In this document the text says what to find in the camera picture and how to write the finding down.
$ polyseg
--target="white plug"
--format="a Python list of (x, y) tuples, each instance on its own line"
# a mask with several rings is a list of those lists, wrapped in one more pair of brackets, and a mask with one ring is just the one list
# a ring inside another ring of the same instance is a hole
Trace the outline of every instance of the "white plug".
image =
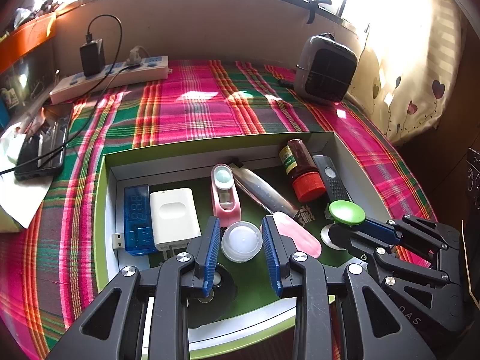
[(135, 46), (133, 49), (130, 50), (130, 55), (127, 58), (127, 65), (128, 66), (133, 66), (133, 65), (139, 65), (142, 61), (142, 58), (140, 57), (140, 51), (137, 46)]
[(139, 65), (142, 62), (142, 57), (140, 57), (140, 50), (142, 50), (147, 57), (148, 55), (147, 50), (143, 46), (135, 46), (133, 49), (130, 50), (130, 55), (128, 56), (128, 59), (126, 61), (126, 64), (128, 66), (134, 66), (134, 65)]

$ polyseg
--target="black cable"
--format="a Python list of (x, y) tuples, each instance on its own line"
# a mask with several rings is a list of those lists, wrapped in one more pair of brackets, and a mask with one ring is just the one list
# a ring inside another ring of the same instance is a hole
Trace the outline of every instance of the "black cable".
[(41, 164), (40, 166), (38, 166), (38, 168), (42, 168), (42, 166), (44, 166), (46, 163), (48, 163), (53, 157), (55, 157), (56, 155), (58, 155), (62, 150), (63, 148), (65, 148), (71, 141), (73, 141), (76, 137), (78, 137), (78, 135), (83, 131), (83, 129), (88, 125), (88, 123), (90, 122), (90, 120), (92, 119), (92, 116), (93, 114), (95, 113), (95, 110), (97, 109), (97, 105), (98, 103), (100, 102), (100, 100), (102, 99), (103, 95), (105, 94), (105, 92), (107, 91), (107, 89), (110, 87), (111, 83), (113, 82), (114, 79), (117, 78), (117, 76), (122, 73), (123, 71), (126, 71), (128, 69), (132, 69), (132, 68), (135, 68), (137, 67), (136, 65), (133, 65), (133, 66), (126, 66), (122, 69), (120, 69), (117, 74), (115, 74), (112, 79), (110, 80), (110, 82), (107, 84), (107, 86), (104, 88), (104, 90), (102, 90), (102, 93), (100, 93), (97, 101), (95, 102), (95, 105), (93, 106), (92, 108), (92, 111), (90, 112), (90, 114), (88, 115), (87, 117), (87, 120), (85, 121), (85, 123), (83, 124), (82, 127), (80, 127), (80, 129), (78, 129), (77, 132), (75, 132), (75, 134), (71, 137), (71, 138), (68, 138), (68, 140), (66, 140), (62, 145), (60, 145), (59, 147), (55, 148), (55, 149), (52, 149), (50, 150), (48, 153), (45, 153), (45, 154), (42, 154), (42, 155), (39, 155), (38, 157), (35, 157), (35, 158), (32, 158), (31, 160), (28, 160), (28, 161), (25, 161), (24, 163), (21, 163), (20, 165), (17, 165), (11, 169), (6, 169), (6, 170), (3, 170), (0, 172), (0, 176), (1, 175), (4, 175), (5, 173), (9, 173), (9, 172), (12, 172), (12, 171), (15, 171), (15, 169), (17, 168), (20, 168), (20, 167), (23, 167), (25, 165), (28, 165), (34, 161), (38, 161), (38, 160), (41, 160), (42, 158), (45, 158), (47, 156), (50, 156), (48, 157), (43, 164)]
[[(90, 23), (88, 24), (88, 27), (87, 27), (87, 35), (86, 35), (86, 38), (87, 38), (87, 42), (88, 42), (88, 38), (92, 36), (92, 34), (90, 33), (90, 26), (91, 24), (96, 20), (98, 19), (99, 17), (103, 17), (103, 16), (108, 16), (108, 17), (112, 17), (114, 18), (117, 23), (118, 23), (118, 26), (120, 28), (120, 38), (118, 40), (118, 47), (117, 47), (117, 52), (115, 54), (115, 59), (112, 63), (112, 65), (110, 66), (110, 69), (108, 70), (108, 72), (105, 74), (104, 78), (102, 78), (99, 82), (97, 82), (92, 88), (90, 88), (88, 91), (86, 91), (83, 95), (79, 96), (79, 97), (84, 97), (86, 95), (88, 95), (89, 93), (91, 93), (93, 91), (93, 89), (95, 89), (97, 86), (99, 86), (103, 81), (106, 80), (106, 78), (109, 76), (109, 74), (112, 72), (114, 66), (116, 65), (117, 63), (117, 59), (118, 59), (118, 56), (119, 56), (119, 52), (120, 52), (120, 47), (122, 45), (122, 36), (123, 36), (123, 29), (122, 29), (122, 23), (120, 22), (119, 18), (114, 16), (114, 15), (109, 15), (109, 14), (102, 14), (102, 15), (98, 15), (96, 17), (94, 17)], [(60, 151), (63, 150), (64, 147), (67, 146), (67, 144), (69, 144), (72, 140), (74, 140), (79, 134), (80, 132), (87, 126), (87, 124), (90, 122), (90, 120), (92, 119), (92, 116), (93, 114), (95, 113), (95, 109), (97, 109), (97, 105), (100, 101), (100, 99), (102, 98), (102, 96), (104, 95), (105, 91), (108, 89), (108, 87), (111, 85), (112, 81), (116, 78), (116, 76), (118, 76), (118, 74), (120, 74), (121, 72), (129, 69), (129, 68), (132, 68), (132, 67), (136, 67), (135, 65), (134, 66), (128, 66), (128, 67), (124, 67), (123, 69), (120, 69), (117, 74), (110, 80), (110, 82), (107, 84), (107, 86), (104, 88), (104, 90), (102, 91), (102, 93), (100, 94), (100, 96), (98, 97), (95, 105), (93, 106), (93, 109), (92, 111), (90, 112), (90, 115), (88, 115), (88, 118), (87, 120), (85, 121), (85, 123), (83, 124), (83, 126), (73, 135), (73, 137), (71, 138), (68, 138), (68, 140), (66, 140), (66, 142), (64, 142), (61, 146), (55, 148), (55, 149), (52, 149), (50, 150), (49, 152), (45, 153), (45, 154), (42, 154), (42, 155), (39, 155), (38, 157), (35, 157), (35, 158), (32, 158), (28, 161), (25, 161), (24, 163), (21, 163), (19, 165), (16, 165), (14, 166), (13, 168), (10, 168), (10, 169), (6, 169), (6, 170), (3, 170), (0, 172), (0, 176), (1, 175), (4, 175), (6, 173), (10, 173), (10, 172), (13, 172), (15, 171), (15, 169), (18, 169), (20, 167), (23, 167), (25, 165), (28, 165), (28, 164), (31, 164), (32, 162), (35, 162), (35, 161), (38, 161), (38, 160), (41, 160), (42, 158), (45, 158), (47, 156), (50, 156), (41, 166), (43, 166), (45, 163), (47, 163), (48, 161), (50, 161), (53, 157), (55, 157), (57, 154), (60, 153)]]

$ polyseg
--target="green cap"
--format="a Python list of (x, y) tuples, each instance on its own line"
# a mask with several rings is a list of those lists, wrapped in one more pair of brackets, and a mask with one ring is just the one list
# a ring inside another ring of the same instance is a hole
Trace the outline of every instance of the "green cap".
[(359, 225), (365, 220), (365, 211), (357, 204), (346, 200), (337, 200), (328, 207), (335, 221), (345, 225)]

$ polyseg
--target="curtain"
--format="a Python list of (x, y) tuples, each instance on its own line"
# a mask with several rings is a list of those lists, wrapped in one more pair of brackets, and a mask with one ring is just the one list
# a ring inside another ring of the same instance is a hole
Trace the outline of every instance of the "curtain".
[(436, 127), (446, 109), (461, 58), (462, 15), (453, 0), (371, 1), (349, 93), (399, 146)]

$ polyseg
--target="red bottle cap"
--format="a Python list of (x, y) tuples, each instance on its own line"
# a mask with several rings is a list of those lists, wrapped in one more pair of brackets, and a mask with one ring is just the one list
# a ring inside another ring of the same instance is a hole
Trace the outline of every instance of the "red bottle cap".
[(292, 187), (300, 203), (308, 203), (319, 198), (326, 191), (318, 172), (309, 172), (296, 178)]

